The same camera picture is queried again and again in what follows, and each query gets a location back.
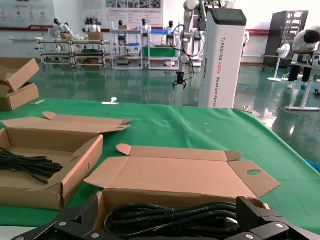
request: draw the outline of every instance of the green floor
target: green floor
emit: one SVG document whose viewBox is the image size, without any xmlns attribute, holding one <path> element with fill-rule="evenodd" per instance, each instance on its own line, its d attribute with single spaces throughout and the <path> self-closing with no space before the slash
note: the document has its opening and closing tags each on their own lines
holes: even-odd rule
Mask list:
<svg viewBox="0 0 320 240">
<path fill-rule="evenodd" d="M 196 106 L 199 99 L 200 76 L 173 90 L 174 71 L 149 70 L 72 70 L 69 66 L 40 67 L 32 82 L 43 98 L 61 98 L 110 102 L 117 97 L 120 103 L 164 104 Z M 320 163 L 320 113 L 287 112 L 285 106 L 299 106 L 304 91 L 297 81 L 293 90 L 286 89 L 287 82 L 267 81 L 273 75 L 270 69 L 261 73 L 261 67 L 242 66 L 234 107 L 249 109 L 298 154 Z M 320 96 L 311 90 L 307 106 L 319 107 Z"/>
</svg>

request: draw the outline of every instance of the black cable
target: black cable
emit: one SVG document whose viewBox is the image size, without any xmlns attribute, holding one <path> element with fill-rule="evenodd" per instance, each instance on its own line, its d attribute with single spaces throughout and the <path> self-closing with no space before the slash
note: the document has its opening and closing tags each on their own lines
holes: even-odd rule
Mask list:
<svg viewBox="0 0 320 240">
<path fill-rule="evenodd" d="M 48 181 L 39 176 L 51 178 L 62 168 L 59 163 L 52 162 L 46 156 L 26 157 L 0 147 L 0 170 L 23 171 L 39 182 L 47 184 Z"/>
<path fill-rule="evenodd" d="M 129 203 L 112 211 L 104 220 L 104 230 L 118 238 L 206 237 L 226 239 L 241 232 L 236 205 L 217 201 L 173 209 L 149 203 Z"/>
</svg>

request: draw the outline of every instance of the white wall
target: white wall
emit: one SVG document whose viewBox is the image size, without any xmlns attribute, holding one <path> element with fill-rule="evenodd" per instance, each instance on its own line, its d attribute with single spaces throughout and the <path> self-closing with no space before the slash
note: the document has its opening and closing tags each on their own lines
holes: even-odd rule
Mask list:
<svg viewBox="0 0 320 240">
<path fill-rule="evenodd" d="M 178 22 L 183 24 L 185 0 L 164 0 L 163 26 L 167 26 L 169 21 L 173 21 L 176 26 Z M 320 2 L 314 0 L 301 1 L 292 0 L 268 0 L 262 5 L 258 0 L 236 0 L 235 7 L 242 9 L 247 17 L 247 28 L 252 29 L 260 22 L 271 21 L 272 14 L 285 10 L 309 10 L 306 23 L 307 27 L 318 24 L 318 9 Z M 68 22 L 76 34 L 82 35 L 83 19 L 80 14 L 81 5 L 79 0 L 53 0 L 56 17 L 62 22 Z M 24 43 L 13 45 L 9 37 L 14 38 L 34 38 L 41 37 L 43 32 L 20 32 L 20 31 L 1 31 L 0 32 L 0 56 L 16 56 L 16 50 L 21 57 L 38 57 L 39 52 L 34 48 L 35 43 Z M 109 40 L 110 34 L 105 33 L 104 39 Z M 251 36 L 250 43 L 244 48 L 242 62 L 245 63 L 262 63 L 263 55 L 266 49 L 268 37 Z M 161 36 L 153 36 L 153 41 L 160 44 Z"/>
</svg>

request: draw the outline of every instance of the display board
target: display board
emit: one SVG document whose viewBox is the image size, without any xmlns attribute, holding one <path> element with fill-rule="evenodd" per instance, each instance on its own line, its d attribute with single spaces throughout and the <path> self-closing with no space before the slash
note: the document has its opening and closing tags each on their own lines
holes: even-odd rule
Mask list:
<svg viewBox="0 0 320 240">
<path fill-rule="evenodd" d="M 53 27 L 53 0 L 0 0 L 0 30 L 48 31 Z"/>
<path fill-rule="evenodd" d="M 149 21 L 153 29 L 163 28 L 164 0 L 81 0 L 83 29 L 86 18 L 97 18 L 101 30 L 108 32 L 119 20 L 132 29 L 141 25 L 141 20 Z"/>
</svg>

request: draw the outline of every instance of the black clamp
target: black clamp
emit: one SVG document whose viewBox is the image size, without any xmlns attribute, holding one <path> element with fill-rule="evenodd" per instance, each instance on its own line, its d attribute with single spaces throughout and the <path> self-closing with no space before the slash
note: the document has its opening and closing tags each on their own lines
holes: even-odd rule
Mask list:
<svg viewBox="0 0 320 240">
<path fill-rule="evenodd" d="M 292 225 L 273 210 L 254 206 L 245 197 L 236 199 L 236 217 L 243 232 L 225 240 L 320 240 L 320 236 Z M 98 197 L 93 196 L 82 207 L 67 208 L 51 223 L 14 237 L 12 240 L 120 240 L 93 230 L 98 218 Z M 200 237 L 162 237 L 162 240 L 203 240 Z M 132 240 L 159 240 L 158 237 L 136 237 Z"/>
</svg>

